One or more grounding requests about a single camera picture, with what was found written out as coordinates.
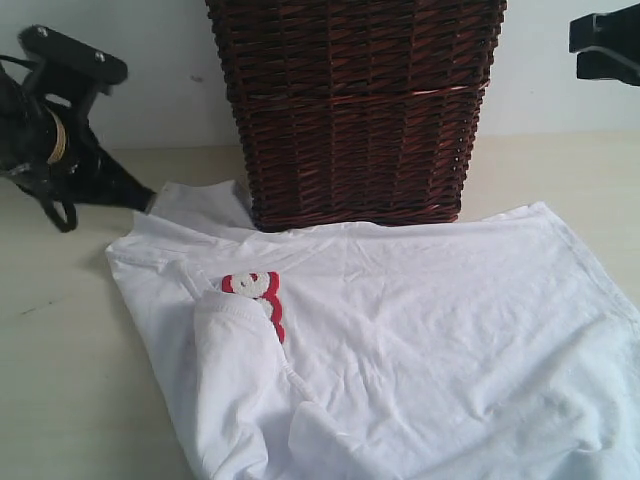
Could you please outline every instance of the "white wall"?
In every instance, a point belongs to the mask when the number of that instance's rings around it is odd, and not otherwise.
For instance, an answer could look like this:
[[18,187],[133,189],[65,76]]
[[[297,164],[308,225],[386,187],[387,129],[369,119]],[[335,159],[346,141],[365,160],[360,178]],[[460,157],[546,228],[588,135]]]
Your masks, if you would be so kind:
[[[633,0],[511,0],[481,134],[640,129],[640,89],[575,78],[569,22]],[[20,53],[40,23],[129,64],[100,100],[94,128],[111,147],[237,142],[204,0],[0,0],[0,50]]]

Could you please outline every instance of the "wrinkled fabric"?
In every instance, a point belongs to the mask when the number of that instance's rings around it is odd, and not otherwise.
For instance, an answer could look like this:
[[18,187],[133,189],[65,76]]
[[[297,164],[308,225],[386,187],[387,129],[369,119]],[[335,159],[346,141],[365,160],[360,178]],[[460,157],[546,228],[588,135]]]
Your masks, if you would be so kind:
[[169,184],[107,254],[198,478],[640,478],[640,315],[542,203],[265,234]]

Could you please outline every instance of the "woven basket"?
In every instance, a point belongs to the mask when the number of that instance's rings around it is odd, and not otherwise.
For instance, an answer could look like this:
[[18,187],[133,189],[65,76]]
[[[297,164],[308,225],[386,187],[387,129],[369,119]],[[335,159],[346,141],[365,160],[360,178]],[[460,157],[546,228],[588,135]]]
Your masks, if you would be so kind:
[[505,0],[208,0],[258,228],[457,218]]

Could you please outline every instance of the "white t-shirt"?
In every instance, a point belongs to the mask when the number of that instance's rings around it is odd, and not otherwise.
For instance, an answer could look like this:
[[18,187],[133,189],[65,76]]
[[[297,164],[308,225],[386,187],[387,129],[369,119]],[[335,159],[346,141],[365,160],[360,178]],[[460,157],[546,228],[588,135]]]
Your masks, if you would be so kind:
[[544,204],[265,234],[235,190],[108,249],[199,478],[640,478],[640,314]]

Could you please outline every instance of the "embroidered patch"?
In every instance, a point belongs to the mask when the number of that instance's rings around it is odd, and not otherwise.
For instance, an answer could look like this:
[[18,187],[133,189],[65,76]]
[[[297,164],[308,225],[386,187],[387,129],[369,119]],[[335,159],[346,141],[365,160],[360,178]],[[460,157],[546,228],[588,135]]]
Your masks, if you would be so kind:
[[276,272],[227,275],[222,279],[222,291],[235,293],[257,301],[273,323],[280,343],[284,343],[282,304],[278,298],[280,276]]

